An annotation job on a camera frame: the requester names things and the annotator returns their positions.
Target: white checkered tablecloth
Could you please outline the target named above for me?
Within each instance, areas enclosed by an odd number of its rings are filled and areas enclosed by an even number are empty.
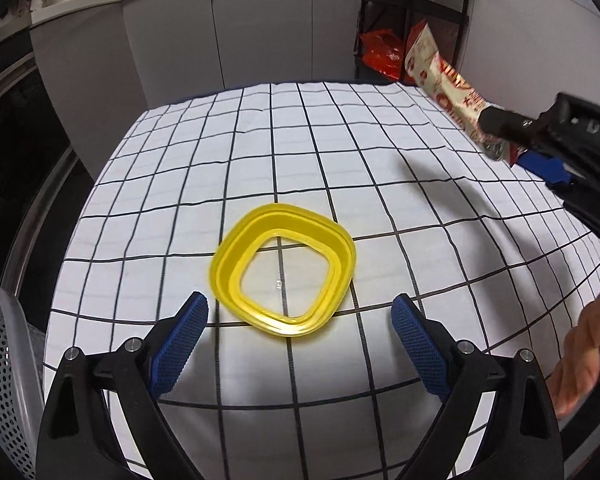
[[[333,319],[285,340],[234,317],[210,292],[218,243],[256,206],[285,202],[339,222],[354,279]],[[326,262],[264,246],[244,290],[296,316]],[[416,88],[259,85],[150,110],[102,171],[66,252],[45,354],[45,396],[64,350],[145,336],[198,290],[208,325],[160,408],[208,480],[393,479],[440,403],[391,327],[415,298],[456,339],[549,374],[567,330],[600,291],[600,241],[542,182],[493,163]],[[132,469],[148,476],[115,394]],[[456,464],[480,442],[485,396]]]

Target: red and white package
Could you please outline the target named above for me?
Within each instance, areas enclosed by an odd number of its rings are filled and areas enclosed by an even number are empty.
[[[426,22],[420,22],[411,30],[409,44],[404,61],[407,75],[444,109],[485,155],[493,160],[505,160],[510,166],[515,164],[520,147],[480,129],[480,112],[491,104],[440,57]]]

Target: gray plastic basket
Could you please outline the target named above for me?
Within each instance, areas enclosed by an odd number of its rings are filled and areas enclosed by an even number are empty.
[[[0,288],[0,446],[29,479],[43,410],[27,320],[20,302]]]

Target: metal screw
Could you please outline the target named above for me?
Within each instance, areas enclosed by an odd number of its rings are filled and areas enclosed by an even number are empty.
[[[140,349],[142,346],[142,339],[139,337],[132,337],[131,339],[127,339],[125,341],[125,350],[127,352],[135,352]]]
[[[527,350],[526,348],[523,348],[520,351],[520,358],[527,363],[530,363],[531,361],[533,361],[536,356],[534,355],[534,353],[531,350]]]
[[[471,354],[475,350],[475,346],[470,341],[461,341],[458,343],[458,350],[463,354]]]
[[[75,358],[78,357],[79,353],[80,353],[80,349],[77,346],[72,346],[71,348],[68,348],[64,352],[64,358],[67,359],[68,361],[73,361]]]

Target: yellow plastic bowl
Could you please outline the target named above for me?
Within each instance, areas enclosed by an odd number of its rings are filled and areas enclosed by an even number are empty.
[[[240,282],[256,250],[273,237],[288,238],[322,254],[329,270],[318,297],[299,317],[276,314],[242,293]],[[324,325],[347,292],[356,247],[340,225],[289,204],[267,204],[247,213],[222,241],[211,260],[209,281],[216,298],[241,320],[277,336],[309,334]]]

